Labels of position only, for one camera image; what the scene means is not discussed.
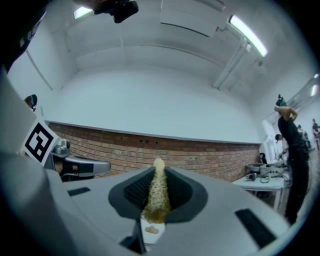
black pants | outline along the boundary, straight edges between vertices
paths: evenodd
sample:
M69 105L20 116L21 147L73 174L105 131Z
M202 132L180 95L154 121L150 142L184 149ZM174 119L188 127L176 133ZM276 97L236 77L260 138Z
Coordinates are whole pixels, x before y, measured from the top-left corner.
M319 148L319 142L317 139L315 139L315 143L316 143L316 147L318 148L318 151L320 151L320 148Z
M292 169L292 187L286 206L285 216L293 224L297 213L305 199L309 181L309 155L307 152L296 151L289 154L289 164Z

black t-shirt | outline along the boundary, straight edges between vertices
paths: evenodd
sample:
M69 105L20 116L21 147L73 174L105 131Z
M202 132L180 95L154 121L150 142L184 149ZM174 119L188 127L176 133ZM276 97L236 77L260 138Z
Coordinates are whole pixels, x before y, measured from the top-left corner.
M289 153L292 154L297 151L306 151L306 142L302 139L298 132L298 128L291 117L288 121L285 121L283 117L280 117L278 120L278 127L282 136L288 143Z

brick wall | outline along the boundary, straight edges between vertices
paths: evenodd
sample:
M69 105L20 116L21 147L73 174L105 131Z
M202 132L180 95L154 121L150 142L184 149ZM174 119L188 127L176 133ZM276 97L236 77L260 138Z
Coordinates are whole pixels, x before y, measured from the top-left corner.
M199 142L86 129L51 123L49 127L71 143L74 155L107 161L103 176L166 165L233 182L245 175L245 165L259 162L259 145Z

desk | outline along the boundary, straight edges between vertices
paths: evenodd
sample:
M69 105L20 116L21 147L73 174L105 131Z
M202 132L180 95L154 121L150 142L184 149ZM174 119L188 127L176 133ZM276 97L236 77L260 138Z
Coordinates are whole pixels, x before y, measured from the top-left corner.
M315 150L319 152L320 138L314 138Z
M273 205L275 211L278 210L284 196L285 179L283 177L271 177L268 183L261 183L260 177L257 177L255 181L242 177L241 179L232 182L232 184L235 184L244 190L255 191L255 195L257 194L257 191L275 192Z

camera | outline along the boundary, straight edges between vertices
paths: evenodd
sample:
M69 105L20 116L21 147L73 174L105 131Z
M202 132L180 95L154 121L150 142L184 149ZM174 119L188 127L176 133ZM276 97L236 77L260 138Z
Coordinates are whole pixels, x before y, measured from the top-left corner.
M109 0L105 1L99 10L95 10L94 14L110 14L113 16L115 23L121 23L139 11L136 1L131 0Z
M256 173L250 173L246 176L246 179L254 182L256 180L257 176L258 176L258 174L256 174Z

